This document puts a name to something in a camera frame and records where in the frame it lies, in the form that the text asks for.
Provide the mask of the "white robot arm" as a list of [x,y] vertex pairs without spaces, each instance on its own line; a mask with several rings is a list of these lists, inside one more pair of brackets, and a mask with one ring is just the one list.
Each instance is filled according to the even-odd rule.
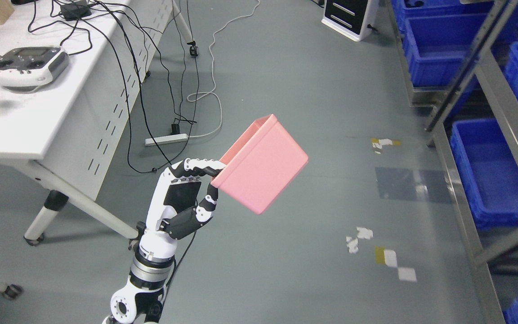
[[185,159],[166,168],[154,189],[146,221],[138,224],[138,243],[126,284],[113,293],[111,313],[105,324],[132,324],[144,316],[149,324],[159,322],[170,287],[171,267],[176,265],[178,241],[195,233],[212,219],[218,189],[207,187],[197,202],[201,178],[216,176],[225,164],[216,160]]

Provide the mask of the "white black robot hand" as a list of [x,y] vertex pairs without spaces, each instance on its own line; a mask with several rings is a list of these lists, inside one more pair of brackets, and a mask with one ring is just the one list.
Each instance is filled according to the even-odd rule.
[[219,160],[186,158],[165,170],[156,185],[138,244],[142,262],[167,262],[175,255],[178,241],[199,230],[213,217],[219,191],[211,184],[196,202],[204,175],[218,176],[226,164]]

